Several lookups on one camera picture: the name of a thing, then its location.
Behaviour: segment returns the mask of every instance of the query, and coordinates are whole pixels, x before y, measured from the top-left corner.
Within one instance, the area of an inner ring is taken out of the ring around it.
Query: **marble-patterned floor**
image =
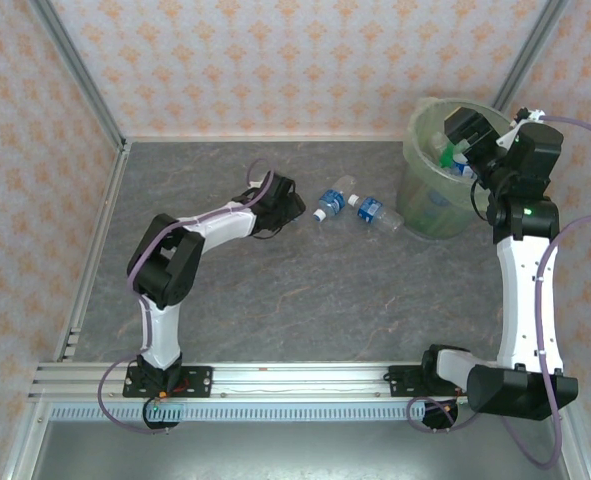
[[[349,207],[322,224],[312,217],[344,174],[357,178],[358,193],[394,208],[401,143],[181,142],[131,149],[75,360],[139,349],[125,271],[151,219],[223,205],[245,190],[258,157],[297,181],[307,212],[271,240],[235,240],[204,255],[180,314],[184,361],[413,361],[431,343],[494,359],[502,282],[488,225],[428,241],[380,234]]]

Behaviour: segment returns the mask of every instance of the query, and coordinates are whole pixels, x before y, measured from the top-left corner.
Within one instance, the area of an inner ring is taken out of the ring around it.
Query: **clear plastic bucket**
[[[444,133],[444,119],[457,107],[482,113],[500,135],[510,129],[510,120],[499,111],[469,100],[424,98],[418,102],[404,137],[397,211],[407,228],[424,237],[454,237],[476,218],[470,200],[473,180],[449,174],[440,168],[438,159],[426,153],[431,136]],[[475,200],[480,211],[485,211],[488,192],[478,188]]]

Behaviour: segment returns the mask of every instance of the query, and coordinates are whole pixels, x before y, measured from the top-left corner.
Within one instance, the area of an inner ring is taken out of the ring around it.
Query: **gray floor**
[[[359,192],[394,206],[400,143],[136,143],[77,361],[115,360],[140,347],[125,270],[151,219],[221,206],[245,190],[246,167],[258,157],[297,181],[308,211],[272,240],[236,240],[202,258],[182,305],[185,361],[418,360],[431,343],[496,356],[502,283],[489,226],[427,241],[379,234],[350,210],[323,224],[311,216],[343,174],[358,179]]]
[[[546,423],[513,421],[538,458],[550,455]],[[567,479],[563,461],[542,472],[522,456],[498,417],[450,434],[406,423],[193,423],[168,436],[108,422],[51,423],[35,480],[523,480]]]

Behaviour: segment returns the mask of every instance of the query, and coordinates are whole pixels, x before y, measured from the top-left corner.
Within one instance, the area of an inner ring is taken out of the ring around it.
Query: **orange patterned wall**
[[[571,2],[513,109],[521,105],[591,122],[591,1]],[[549,192],[566,224],[591,213],[591,133],[555,127],[565,140]],[[568,371],[580,379],[581,404],[591,418],[591,226],[564,241],[558,259],[557,335]]]
[[[51,360],[114,149],[26,0],[0,0],[0,477]]]
[[[492,102],[544,0],[55,0],[128,136],[400,135]]]

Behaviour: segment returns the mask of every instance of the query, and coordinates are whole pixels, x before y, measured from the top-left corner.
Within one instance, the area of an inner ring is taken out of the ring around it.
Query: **robotic arm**
[[[141,375],[158,392],[170,392],[180,380],[182,354],[177,339],[179,310],[190,292],[202,254],[225,242],[257,234],[262,230],[277,233],[306,207],[295,193],[295,182],[274,174],[261,199],[244,208],[258,195],[254,187],[233,198],[224,207],[198,217],[175,219],[157,215],[144,234],[127,273],[153,239],[169,225],[190,222],[171,230],[156,246],[135,276],[133,287],[142,296],[143,348],[149,345],[147,310],[151,317],[149,348],[137,358]]]
[[[544,191],[561,151],[563,136],[544,125],[541,111],[520,110],[512,130],[500,137],[479,113],[460,108],[445,122],[449,139],[467,140],[464,152],[479,184],[490,191],[486,219],[502,268],[504,321],[497,360],[483,361],[470,352],[433,345],[423,363],[434,367],[432,382],[455,384],[467,392],[474,411],[542,420],[550,416],[543,375],[550,375],[560,407],[578,394],[575,378],[563,376],[555,338],[553,265],[543,279],[539,261],[559,233],[557,206]],[[542,317],[546,351],[537,348],[535,282],[543,281]],[[545,354],[548,372],[539,355]]]

